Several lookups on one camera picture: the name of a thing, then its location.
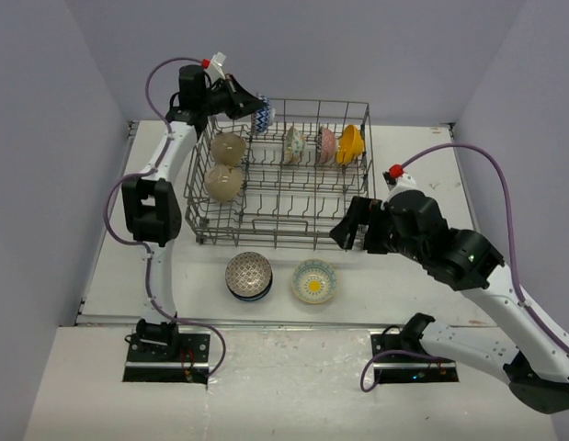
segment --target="bowl rim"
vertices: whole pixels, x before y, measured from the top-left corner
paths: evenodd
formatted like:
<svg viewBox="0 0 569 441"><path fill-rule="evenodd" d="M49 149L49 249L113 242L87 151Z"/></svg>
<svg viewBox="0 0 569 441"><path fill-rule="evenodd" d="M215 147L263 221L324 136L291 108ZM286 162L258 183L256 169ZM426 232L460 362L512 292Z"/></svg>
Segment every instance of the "bowl rim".
<svg viewBox="0 0 569 441"><path fill-rule="evenodd" d="M331 288L331 294L329 295L329 297L327 297L327 299L323 300L323 301L307 301L305 299L302 299L301 296L299 296L299 293L297 291L297 289L294 286L294 278L295 276L297 276L297 274L299 274L299 267L302 264L305 264L307 262L323 262L326 266L329 266L332 270L332 274L333 274L333 279L335 280L335 287ZM305 259L303 261L301 261L299 264L296 265L296 267L294 268L294 271L292 271L292 277L290 278L290 286L292 287L292 292L294 293L294 295L302 302L304 303L308 303L310 305L320 305L322 303L326 303L328 302L331 298L333 298L336 294L336 290L337 290L337 272L336 269L333 265L331 265L329 262L327 262L326 260L323 259Z"/></svg>

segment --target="dish rack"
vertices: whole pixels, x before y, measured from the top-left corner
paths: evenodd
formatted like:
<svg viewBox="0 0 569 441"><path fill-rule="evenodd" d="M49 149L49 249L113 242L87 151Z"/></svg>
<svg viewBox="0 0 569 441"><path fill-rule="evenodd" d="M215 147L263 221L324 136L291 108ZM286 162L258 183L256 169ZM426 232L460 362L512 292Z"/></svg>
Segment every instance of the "dish rack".
<svg viewBox="0 0 569 441"><path fill-rule="evenodd" d="M329 231L345 216L354 196L376 197L368 103L270 98L276 119L269 129L252 134L251 119L209 121L192 152L184 188L186 222L198 243L338 249ZM363 154L350 164L318 164L317 137L327 127L339 139L356 125L365 142ZM307 146L297 164L284 164L284 140L294 126ZM219 204L205 187L214 165L211 143L220 132L247 142L238 165L244 183L237 197Z"/></svg>

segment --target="yellow bowl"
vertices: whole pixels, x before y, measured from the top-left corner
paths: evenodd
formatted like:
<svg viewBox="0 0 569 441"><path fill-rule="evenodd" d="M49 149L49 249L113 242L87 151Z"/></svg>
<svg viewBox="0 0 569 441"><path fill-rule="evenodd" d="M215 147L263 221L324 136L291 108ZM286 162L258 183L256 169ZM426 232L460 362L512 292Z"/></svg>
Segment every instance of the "yellow bowl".
<svg viewBox="0 0 569 441"><path fill-rule="evenodd" d="M336 160L340 165L348 165L355 158L364 153L364 140L361 139L359 129L350 125L343 130L339 138L339 150L337 150Z"/></svg>

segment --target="purple cable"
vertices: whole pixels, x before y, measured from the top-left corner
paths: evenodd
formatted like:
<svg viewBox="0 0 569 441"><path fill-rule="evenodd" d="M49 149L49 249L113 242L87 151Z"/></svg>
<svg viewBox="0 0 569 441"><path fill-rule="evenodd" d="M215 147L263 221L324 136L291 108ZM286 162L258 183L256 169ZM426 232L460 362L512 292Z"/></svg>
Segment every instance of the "purple cable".
<svg viewBox="0 0 569 441"><path fill-rule="evenodd" d="M381 358L384 358L385 356L410 356L412 358L421 358L423 360L429 360L429 361L439 361L441 359L437 356L428 356L426 354L418 354L416 352L404 351L402 349L392 349L388 351L382 351L379 354L373 356L370 359L370 361L366 363L364 370L361 371L361 377L359 377L359 388L361 389L362 392L366 393L372 392L374 388L378 386L378 383L380 382L380 377L378 377L378 380L375 379L372 385L367 389L364 386L364 379L366 378L366 372L368 372L370 366L372 366L374 363L376 363Z"/></svg>
<svg viewBox="0 0 569 441"><path fill-rule="evenodd" d="M123 245L128 245L128 246L134 246L134 245L140 245L143 248L145 248L145 251L148 254L147 257L147 265L145 268L145 291L147 294L147 298L149 299L149 301L152 303L152 306L154 307L154 309L159 312L160 315L162 315L163 317L165 317L167 320L171 321L171 322L176 322L176 323L180 323L180 324L185 324L187 326L200 326L206 329L209 329L210 331L214 332L217 337L219 338L219 340L221 341L221 345L222 345L222 353L221 353L221 357L219 358L219 362L215 365L214 369L211 370L209 372L209 375L207 377L210 377L212 374L214 374L217 369L219 369L222 365L222 362L225 359L225 356L227 354L227 343L225 342L224 337L222 336L221 332L215 328L214 326L210 325L210 324L206 324L206 323L201 323L201 322L193 322L190 321L188 319L183 319L183 318L179 318L179 317L173 317L170 314L168 314L167 312L165 312L162 307L159 306L159 304L157 303L157 301L155 301L155 296L152 293L151 290L151 271L152 271L152 249L151 247L145 243L145 242L138 242L138 241L128 241L126 239L123 239L122 237L120 237L112 228L112 225L110 224L110 217L109 217L109 213L110 213L110 203L114 197L114 195L117 193L117 190L119 189L119 187L122 185L123 182L125 182L128 179L133 179L133 178L137 178L137 177L146 177L149 175L153 175L156 171L157 171L157 167L159 167L159 164L163 161L165 154L167 153L167 149L170 146L170 143L172 141L172 137L170 136L172 134L172 127L170 126L170 123L168 122L167 119L165 119L164 115L162 114L162 112L160 112L154 105L154 102L151 99L150 93L149 93L149 86L150 83L152 81L152 78L154 77L154 74L162 67L164 67L165 65L171 63L171 62L196 62L198 64L201 63L200 60L197 60L195 58L189 58L189 57L176 57L176 58L170 58L169 60L165 60L164 62L160 62L157 66L154 67L154 69L149 73L149 75L147 76L147 80L145 81L145 98L147 99L147 104L149 105L149 107L151 108L151 110L154 112L154 114L164 122L165 124L165 129L167 130L167 136L165 138L165 144L164 144L164 148L162 149L159 157L157 158L157 160L155 160L154 166L151 168L151 170L147 171L147 172L143 172L143 173L131 173L128 175L123 176L114 186L113 188L110 189L110 192L108 193L107 196L107 202L104 206L103 212L102 212L102 219L104 220L104 225L107 229L107 232L112 236L112 238L117 241L118 243L121 243Z"/></svg>
<svg viewBox="0 0 569 441"><path fill-rule="evenodd" d="M412 164L419 158L422 158L426 154L436 152L437 150L442 149L449 149L449 148L461 148L472 150L484 156L490 164L496 170L498 174L498 178L501 181L501 186L503 188L503 194L505 195L505 208L506 208L506 229L508 233L508 249L510 255L510 262L511 262L511 277L513 279L513 288L515 289L515 294L517 295L518 301L520 303L524 303L526 300L525 294L523 294L523 290L521 289L521 282L519 280L519 273L518 273L518 266L517 266L517 250L515 248L515 232L513 229L513 212L511 210L511 197L508 191L508 185L506 184L505 174L503 173L503 169L500 167L496 159L486 150L481 149L480 147L476 147L472 144L465 144L465 143L447 143L447 144L440 144L434 147L429 147L425 149L423 152L416 154L412 158L408 159L402 164L403 168L406 168L408 165ZM525 310L529 314L529 316L533 319L533 321L540 327L542 331L546 333L548 337L552 339L562 350L569 355L569 345L567 345L550 327L541 319L537 312L530 306L526 306Z"/></svg>

